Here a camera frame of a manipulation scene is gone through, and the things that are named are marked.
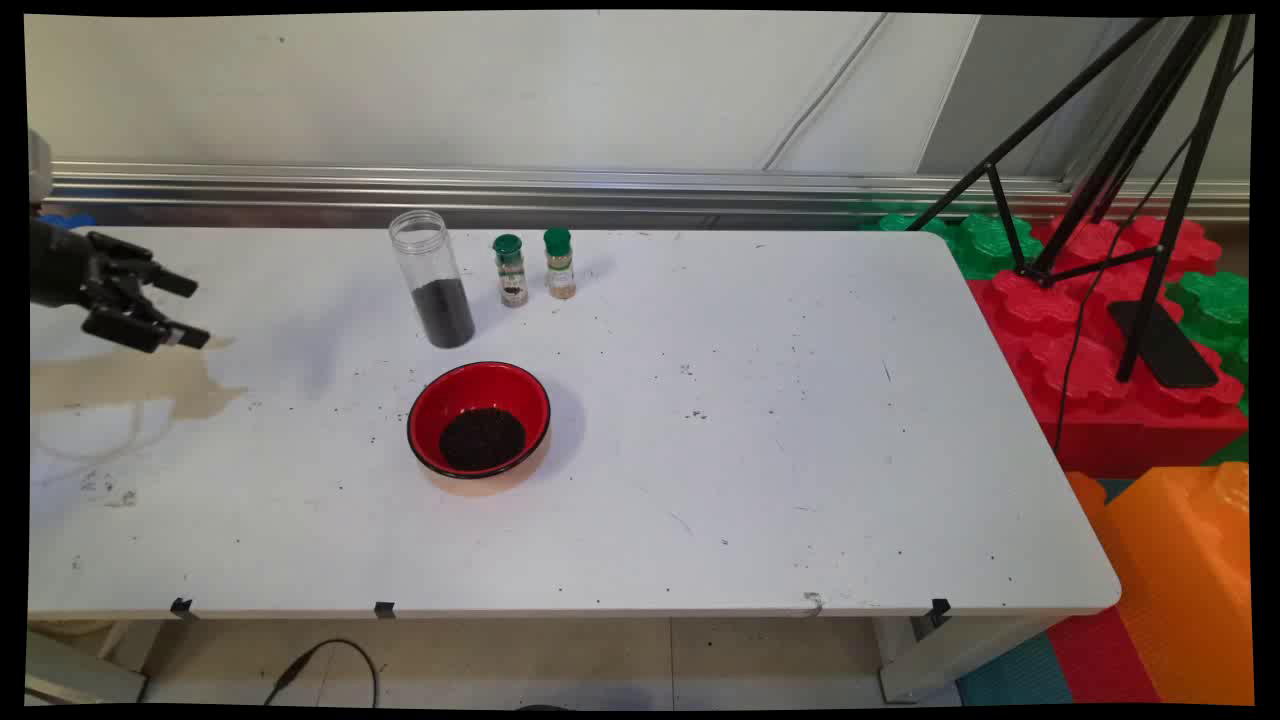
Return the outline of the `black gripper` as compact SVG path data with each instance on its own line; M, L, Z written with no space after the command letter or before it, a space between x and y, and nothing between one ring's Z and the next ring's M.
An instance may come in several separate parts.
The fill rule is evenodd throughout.
M74 305L87 311L86 334L154 354L161 346L201 350L211 334L175 322L141 293L108 293L93 300L84 290L96 263L100 278L134 281L188 299L198 282L170 272L138 245L109 234L77 234L40 219L29 219L29 301L44 307Z

